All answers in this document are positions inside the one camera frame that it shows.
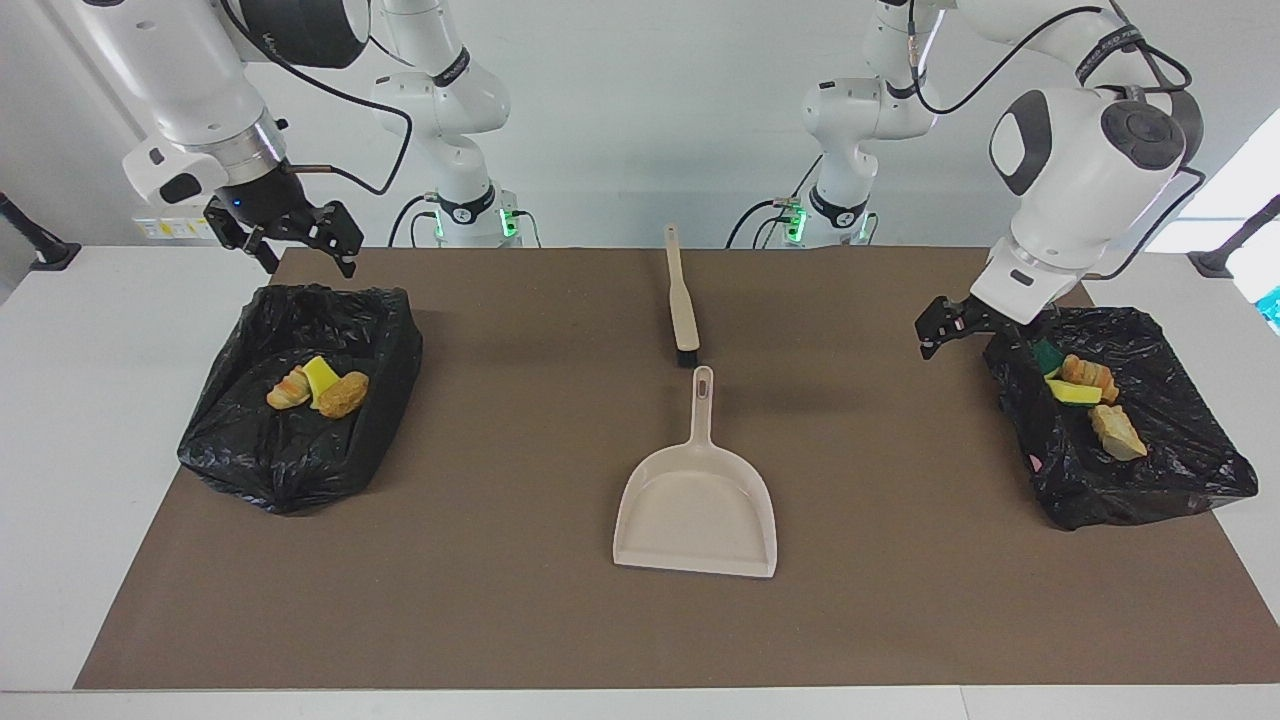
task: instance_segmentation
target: bread roll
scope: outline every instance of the bread roll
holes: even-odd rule
[[[325,391],[316,402],[316,410],[330,420],[338,420],[355,413],[369,395],[369,375],[347,373],[333,387]]]

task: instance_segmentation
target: black garbage bag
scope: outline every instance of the black garbage bag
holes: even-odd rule
[[[1149,455],[1121,462],[1102,450],[1087,407],[1057,402],[1032,351],[1046,338],[1064,354],[1111,368],[1119,405]],[[1138,525],[1194,515],[1253,497],[1257,474],[1213,419],[1146,313],[1133,307],[1056,309],[1020,336],[1001,333],[984,352],[1014,421],[1032,486],[1055,524]]]
[[[310,404],[284,411],[266,404],[280,378],[316,355],[339,375],[369,375],[360,410],[329,420]],[[269,512],[355,495],[396,437],[421,361],[403,290],[264,287],[214,360],[178,460],[212,489]]]

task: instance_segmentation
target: black cable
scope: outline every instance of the black cable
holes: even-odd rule
[[[804,183],[809,182],[809,178],[813,176],[813,172],[818,169],[819,163],[822,163],[822,155],[814,158],[813,164],[809,165],[809,169],[805,172],[804,177],[800,178],[800,183],[796,184],[796,188],[791,192],[791,197],[800,197],[800,190],[804,188]],[[782,210],[778,210],[778,217],[774,219],[781,220],[786,217],[786,214],[787,211],[783,208]],[[769,225],[769,234],[764,236],[764,245],[760,246],[760,250],[764,250],[769,246],[769,241],[773,240],[773,231],[776,229],[778,229],[777,225]]]
[[[383,45],[383,44],[381,44],[381,42],[380,42],[380,41],[379,41],[379,40],[378,40],[376,37],[374,37],[372,35],[370,35],[370,36],[369,36],[369,42],[371,42],[371,44],[374,45],[374,47],[376,47],[376,49],[381,50],[381,51],[383,51],[383,55],[387,55],[387,56],[388,56],[388,58],[390,58],[392,60],[396,60],[397,63],[399,63],[399,64],[402,64],[402,65],[407,65],[407,67],[410,67],[410,68],[412,68],[412,67],[413,67],[413,63],[410,63],[410,61],[408,61],[408,60],[406,60],[404,58],[401,58],[399,55],[397,55],[397,54],[392,53],[390,50],[388,50],[388,49],[387,49],[387,46],[385,46],[385,45]]]
[[[390,190],[392,183],[396,182],[396,176],[399,174],[401,165],[404,164],[404,155],[408,154],[410,141],[412,140],[413,136],[413,118],[411,118],[408,113],[406,113],[404,110],[401,110],[398,108],[392,108],[389,105],[383,105],[380,102],[374,102],[371,100],[365,100],[362,97],[356,97],[355,95],[349,95],[335,87],[328,86],[315,79],[314,77],[298,70],[284,58],[280,58],[270,47],[266,47],[265,45],[260,44],[257,38],[253,37],[253,35],[248,31],[248,28],[244,27],[244,23],[241,22],[239,17],[237,17],[236,13],[232,12],[230,0],[220,0],[220,3],[223,5],[223,12],[227,13],[228,18],[230,18],[232,24],[236,26],[236,29],[244,36],[244,40],[248,40],[250,44],[252,44],[253,47],[256,47],[262,55],[265,55],[268,60],[275,63],[291,76],[301,79],[302,82],[310,85],[311,87],[315,87],[323,92],[333,95],[334,97],[346,100],[347,102],[353,102],[356,105],[360,105],[362,108],[369,108],[371,110],[381,110],[383,113],[390,113],[404,120],[404,141],[401,143],[399,154],[396,156],[396,164],[392,165],[392,172],[389,176],[387,176],[387,182],[383,183],[381,188],[375,188],[374,186],[357,178],[356,176],[348,173],[347,170],[343,170],[342,168],[334,168],[333,165],[307,165],[306,169],[302,170],[305,173],[332,173],[349,179],[351,182],[358,184],[360,187],[365,188],[366,191],[374,195],[387,195],[387,191]]]
[[[1144,87],[1143,88],[1144,91],[1147,91],[1147,92],[1178,92],[1178,91],[1181,91],[1181,90],[1187,90],[1188,87],[1192,86],[1192,72],[1187,68],[1187,65],[1181,64],[1176,58],[1174,58],[1169,53],[1165,53],[1160,47],[1156,47],[1155,45],[1151,45],[1148,42],[1140,42],[1138,45],[1138,47],[1142,50],[1143,55],[1146,55],[1146,54],[1149,53],[1151,55],[1155,55],[1156,58],[1160,58],[1161,60],[1169,63],[1169,65],[1171,68],[1174,68],[1175,70],[1178,70],[1178,74],[1183,76],[1183,82],[1179,82],[1176,85],[1167,85],[1166,86],[1165,83],[1169,82],[1169,78],[1165,77],[1165,73],[1160,72],[1160,69],[1157,67],[1157,69],[1155,69],[1153,72],[1156,74],[1156,81],[1158,81],[1161,83],[1160,87]]]
[[[1053,15],[1052,18],[1044,20],[1043,23],[1039,24],[1039,27],[1037,27],[1034,31],[1032,31],[1030,35],[1028,35],[1027,37],[1021,38],[1018,42],[1018,45],[1015,45],[1014,49],[1010,50],[1007,55],[1005,55],[1005,59],[1001,60],[1000,63],[997,63],[996,67],[992,68],[991,72],[987,73],[987,76],[984,78],[982,78],[982,81],[978,82],[978,85],[975,85],[973,87],[973,90],[970,90],[969,94],[964,96],[963,100],[960,100],[959,102],[956,102],[955,105],[952,105],[950,108],[942,109],[942,108],[934,108],[933,105],[929,105],[929,101],[924,99],[924,94],[920,91],[920,68],[916,67],[916,65],[914,65],[914,64],[911,65],[911,86],[913,86],[911,90],[915,91],[915,96],[920,100],[920,105],[923,105],[925,110],[933,113],[934,115],[950,115],[951,113],[955,113],[960,108],[964,108],[965,105],[968,105],[970,100],[973,100],[979,92],[982,92],[982,90],[984,87],[987,87],[987,83],[989,83],[1000,73],[1000,70],[1005,69],[1005,65],[1007,65],[1010,61],[1012,61],[1012,59],[1014,59],[1015,55],[1018,55],[1019,53],[1023,51],[1024,47],[1027,47],[1028,45],[1030,45],[1030,42],[1033,40],[1036,40],[1039,36],[1039,33],[1042,33],[1046,29],[1053,27],[1055,24],[1057,24],[1061,20],[1064,20],[1066,18],[1070,18],[1071,15],[1079,15],[1079,14],[1083,14],[1083,13],[1101,13],[1101,12],[1102,12],[1102,8],[1098,8],[1097,5],[1079,5],[1076,8],[1071,8],[1070,10],[1064,10],[1064,12]],[[908,5],[908,22],[906,22],[906,27],[908,27],[908,31],[906,31],[908,35],[914,38],[915,37],[915,0],[910,0],[910,4]]]
[[[872,243],[876,242],[876,233],[879,232],[879,215],[876,214],[876,213],[868,213],[867,214],[867,220],[868,222],[876,220],[876,224],[872,225],[872,233],[869,236],[867,236],[867,246],[870,247]]]
[[[781,225],[786,222],[787,222],[786,218],[769,218],[763,223],[760,223],[760,227],[755,228],[755,237],[751,240],[751,250],[756,250],[760,246],[760,233],[764,232],[764,228],[767,225]]]
[[[742,225],[746,224],[746,220],[751,215],[768,208],[769,205],[773,205],[772,200],[762,200],[755,205],[751,205],[751,208],[746,213],[742,213],[742,217],[737,219],[737,224],[733,225],[733,232],[728,233],[728,242],[724,243],[724,250],[731,250],[733,247],[733,238],[737,237],[737,231],[742,229]]]
[[[392,223],[392,233],[387,237],[387,247],[396,246],[396,233],[399,232],[399,224],[404,222],[404,215],[408,215],[410,209],[412,209],[413,205],[417,205],[419,202],[428,201],[429,197],[430,196],[428,195],[415,195],[413,197],[410,199],[408,202],[404,204],[403,208],[401,208],[399,214],[396,215],[396,222]]]
[[[1115,10],[1117,15],[1120,15],[1120,19],[1124,20],[1125,24],[1132,26],[1133,20],[1129,19],[1129,13],[1124,12],[1124,8],[1120,6],[1120,3],[1117,3],[1116,0],[1110,0],[1110,3],[1111,3],[1111,9]],[[1151,53],[1148,53],[1140,44],[1138,45],[1138,50],[1142,53],[1142,59],[1147,61],[1147,67],[1151,68],[1151,74],[1156,76],[1156,82],[1158,82],[1161,87],[1169,85],[1169,78],[1165,77],[1165,73],[1160,69],[1160,65],[1156,64],[1156,59],[1151,55]]]
[[[539,250],[543,247],[543,236],[538,232],[538,218],[534,217],[529,210],[516,210],[511,214],[512,218],[529,218],[529,222],[534,225],[534,242],[538,243]]]
[[[1196,195],[1196,192],[1208,179],[1208,177],[1204,176],[1204,173],[1197,170],[1196,168],[1188,168],[1188,167],[1184,165],[1184,167],[1179,168],[1179,172],[1187,173],[1188,176],[1193,176],[1196,178],[1196,184],[1193,184],[1187,192],[1184,192],[1178,200],[1175,200],[1172,202],[1172,205],[1170,205],[1169,208],[1165,208],[1165,211],[1160,214],[1160,218],[1157,218],[1156,222],[1151,225],[1151,228],[1147,229],[1147,233],[1144,236],[1142,236],[1142,240],[1138,241],[1138,245],[1134,246],[1133,251],[1129,252],[1129,256],[1125,258],[1124,263],[1114,273],[1107,274],[1107,275],[1085,275],[1084,279],[1087,279],[1087,281],[1114,281],[1114,279],[1119,278],[1121,273],[1124,273],[1125,270],[1129,269],[1129,265],[1134,261],[1134,259],[1137,259],[1138,255],[1143,250],[1146,250],[1147,243],[1151,241],[1151,237],[1153,234],[1156,234],[1156,231],[1158,231],[1161,228],[1161,225],[1165,224],[1165,220],[1169,219],[1169,215],[1172,215],[1174,210],[1176,210],[1178,208],[1180,208],[1183,205],[1183,202],[1187,202],[1187,200],[1192,195]]]
[[[410,220],[408,220],[408,243],[412,245],[413,247],[417,247],[417,222],[420,219],[422,219],[422,218],[431,218],[434,220],[434,219],[436,219],[436,214],[435,214],[434,210],[428,210],[425,213],[419,213],[417,215],[413,215],[412,218],[410,218]]]

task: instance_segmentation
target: beige dustpan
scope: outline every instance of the beige dustpan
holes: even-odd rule
[[[694,370],[689,442],[631,473],[613,530],[618,565],[773,577],[773,502],[755,468],[712,443],[713,382],[710,368]]]

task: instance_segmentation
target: brown mat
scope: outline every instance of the brown mat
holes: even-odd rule
[[[620,569],[618,498],[687,437],[660,251],[367,251],[422,377],[370,489],[305,518],[175,479],[78,688],[1280,682],[1211,515],[1051,528],[980,360],[916,354],[982,251],[689,252],[714,436],[773,495],[773,580]],[[1083,295],[1079,300],[1087,300]]]

